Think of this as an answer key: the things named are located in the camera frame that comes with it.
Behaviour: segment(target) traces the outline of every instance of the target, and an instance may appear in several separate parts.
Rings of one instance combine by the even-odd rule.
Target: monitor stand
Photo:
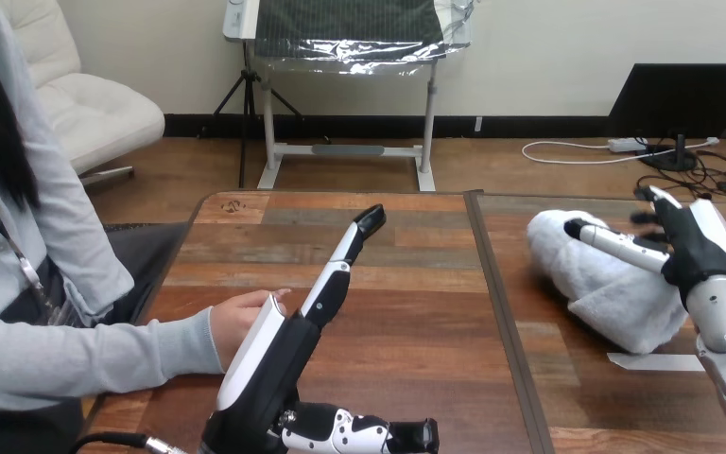
[[[651,152],[660,153],[668,149],[672,149],[672,147],[648,146],[646,151],[636,151],[636,155],[644,156]],[[697,155],[686,149],[685,136],[683,134],[678,134],[678,140],[674,149],[677,151],[657,156],[646,156],[639,161],[650,167],[670,172],[685,172],[697,167]]]

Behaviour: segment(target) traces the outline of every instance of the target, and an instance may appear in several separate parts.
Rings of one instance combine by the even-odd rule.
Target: black baseboard
[[[165,115],[165,137],[238,138],[242,115],[223,113],[217,120],[209,114]],[[437,116],[433,137],[472,138],[578,138],[604,137],[607,116],[484,116],[475,132],[474,116]],[[309,115],[297,121],[292,115],[274,115],[278,139],[361,138],[413,139],[424,135],[423,116],[332,116]],[[263,121],[257,116],[248,128],[249,138],[262,139]],[[709,134],[689,134],[702,137]]]

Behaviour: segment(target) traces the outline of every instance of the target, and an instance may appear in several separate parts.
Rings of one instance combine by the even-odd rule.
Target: white robotic hand
[[[604,253],[609,253],[645,270],[660,272],[681,293],[699,334],[697,354],[717,387],[719,402],[726,412],[726,222],[709,201],[695,201],[683,208],[671,195],[654,187],[636,192],[650,201],[653,214],[634,216],[637,223],[663,227],[657,243],[624,235],[582,219],[564,225],[567,234]]]
[[[299,401],[296,384],[321,330],[336,316],[363,243],[386,221],[382,205],[350,224],[302,308],[287,317],[270,296],[241,343],[202,434],[200,454],[437,454],[434,420],[387,423]]]

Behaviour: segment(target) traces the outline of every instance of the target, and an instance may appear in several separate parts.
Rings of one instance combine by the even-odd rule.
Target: dark pants
[[[135,281],[135,287],[116,301],[103,323],[134,323],[151,291],[176,253],[185,224],[160,224],[110,232],[115,255]],[[53,264],[45,281],[48,295],[62,295],[61,279]],[[28,292],[19,296],[0,316],[7,323],[37,321],[37,303]],[[0,412],[0,454],[66,454],[81,432],[84,419],[79,399],[34,411]]]

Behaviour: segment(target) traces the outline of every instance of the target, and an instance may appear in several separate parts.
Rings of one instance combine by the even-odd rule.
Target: white tape
[[[704,372],[694,355],[626,355],[609,353],[613,364],[629,371]]]

